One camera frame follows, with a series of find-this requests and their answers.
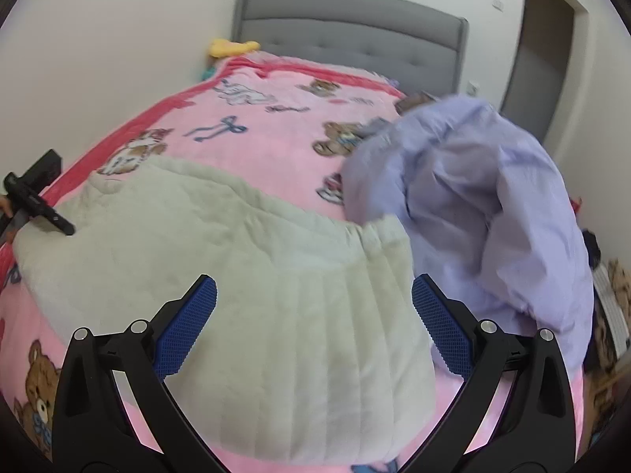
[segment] yellow plush toy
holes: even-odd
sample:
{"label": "yellow plush toy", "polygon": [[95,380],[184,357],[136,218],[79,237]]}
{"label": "yellow plush toy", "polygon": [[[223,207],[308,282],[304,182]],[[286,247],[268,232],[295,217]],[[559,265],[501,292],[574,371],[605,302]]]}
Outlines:
{"label": "yellow plush toy", "polygon": [[208,55],[214,58],[224,58],[226,56],[237,56],[248,52],[256,52],[260,49],[261,45],[255,41],[233,43],[228,39],[215,39],[210,44]]}

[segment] blue gripper pad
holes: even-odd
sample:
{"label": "blue gripper pad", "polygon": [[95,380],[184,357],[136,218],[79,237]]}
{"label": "blue gripper pad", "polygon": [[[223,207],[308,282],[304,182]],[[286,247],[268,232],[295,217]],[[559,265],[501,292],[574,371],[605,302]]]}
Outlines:
{"label": "blue gripper pad", "polygon": [[156,341],[153,371],[161,381],[182,367],[216,305],[217,285],[208,277],[190,295]]}
{"label": "blue gripper pad", "polygon": [[449,371],[467,380],[473,371],[471,342],[465,331],[422,276],[414,279],[412,303],[427,327]]}

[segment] white wall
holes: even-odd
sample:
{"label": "white wall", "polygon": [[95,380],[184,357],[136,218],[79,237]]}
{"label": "white wall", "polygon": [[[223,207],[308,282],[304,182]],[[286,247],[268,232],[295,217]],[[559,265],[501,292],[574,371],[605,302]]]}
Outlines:
{"label": "white wall", "polygon": [[580,223],[605,257],[631,268],[631,36],[609,0],[576,1],[587,11],[586,49],[573,54],[585,69],[566,83],[576,106],[555,116],[566,127],[553,122],[554,159],[570,195],[583,198]]}
{"label": "white wall", "polygon": [[[411,0],[469,20],[463,72],[499,105],[523,0]],[[233,0],[19,0],[0,29],[0,173],[54,147],[66,164],[111,129],[195,83]]]}

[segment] upholstered headboard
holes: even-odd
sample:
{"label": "upholstered headboard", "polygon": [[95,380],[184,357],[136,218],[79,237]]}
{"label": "upholstered headboard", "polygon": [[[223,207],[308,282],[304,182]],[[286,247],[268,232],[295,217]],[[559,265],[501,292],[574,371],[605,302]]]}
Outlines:
{"label": "upholstered headboard", "polygon": [[466,19],[404,0],[237,0],[232,40],[374,71],[407,93],[454,93]]}

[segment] crumpled purple sheet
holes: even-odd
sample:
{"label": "crumpled purple sheet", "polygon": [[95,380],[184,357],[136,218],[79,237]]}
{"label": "crumpled purple sheet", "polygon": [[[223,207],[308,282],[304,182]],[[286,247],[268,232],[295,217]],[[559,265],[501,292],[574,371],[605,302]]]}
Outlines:
{"label": "crumpled purple sheet", "polygon": [[398,216],[415,275],[506,332],[550,328],[570,377],[579,371],[594,301],[588,254],[563,178],[533,136],[485,101],[448,97],[364,141],[342,180],[349,220]]}

